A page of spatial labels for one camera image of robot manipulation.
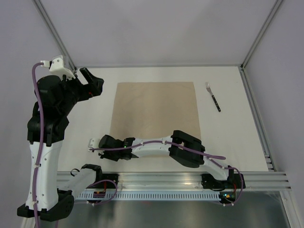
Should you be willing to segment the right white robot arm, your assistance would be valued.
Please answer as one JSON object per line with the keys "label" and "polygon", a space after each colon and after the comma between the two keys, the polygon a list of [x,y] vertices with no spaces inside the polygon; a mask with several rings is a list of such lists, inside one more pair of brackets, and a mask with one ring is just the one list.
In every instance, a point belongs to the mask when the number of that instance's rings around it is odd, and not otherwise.
{"label": "right white robot arm", "polygon": [[91,141],[89,148],[98,150],[100,158],[115,162],[162,155],[188,168],[203,166],[206,170],[202,175],[204,189],[224,191],[246,187],[243,175],[236,168],[220,163],[225,157],[206,153],[201,140],[180,130],[175,130],[171,136],[149,140],[133,137],[119,140],[105,135],[98,142]]}

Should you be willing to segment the beige cloth napkin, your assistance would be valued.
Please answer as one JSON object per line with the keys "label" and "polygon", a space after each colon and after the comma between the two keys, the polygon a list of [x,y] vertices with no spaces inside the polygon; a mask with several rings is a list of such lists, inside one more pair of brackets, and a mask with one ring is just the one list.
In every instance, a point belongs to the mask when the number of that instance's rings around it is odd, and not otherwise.
{"label": "beige cloth napkin", "polygon": [[118,83],[110,136],[154,139],[175,130],[201,138],[192,82]]}

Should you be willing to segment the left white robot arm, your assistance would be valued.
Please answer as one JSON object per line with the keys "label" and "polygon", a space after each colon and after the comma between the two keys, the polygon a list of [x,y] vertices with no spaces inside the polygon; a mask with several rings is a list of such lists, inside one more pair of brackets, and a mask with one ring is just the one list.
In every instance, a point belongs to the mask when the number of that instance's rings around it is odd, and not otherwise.
{"label": "left white robot arm", "polygon": [[69,124],[67,116],[78,102],[99,96],[103,90],[103,79],[93,76],[86,67],[80,72],[87,81],[85,85],[66,75],[37,80],[36,72],[32,71],[37,102],[27,125],[31,180],[28,198],[17,209],[20,217],[49,222],[65,219],[84,189],[90,185],[99,188],[104,182],[99,165],[85,164],[67,185],[57,186],[58,159]]}

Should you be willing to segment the black handled steel fork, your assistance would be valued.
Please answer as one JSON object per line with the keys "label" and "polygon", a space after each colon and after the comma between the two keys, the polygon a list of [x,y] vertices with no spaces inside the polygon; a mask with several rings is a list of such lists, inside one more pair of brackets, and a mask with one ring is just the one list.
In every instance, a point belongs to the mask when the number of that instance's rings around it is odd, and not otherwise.
{"label": "black handled steel fork", "polygon": [[210,88],[209,82],[206,82],[205,85],[206,85],[206,90],[207,90],[207,91],[209,92],[209,94],[211,95],[212,100],[213,100],[213,102],[214,102],[214,104],[215,104],[215,106],[216,106],[218,112],[221,112],[221,108],[220,108],[220,106],[219,106],[219,104],[218,104],[218,102],[217,102],[217,100],[216,100],[216,98],[215,98],[215,96],[214,96],[214,94],[213,94],[211,88]]}

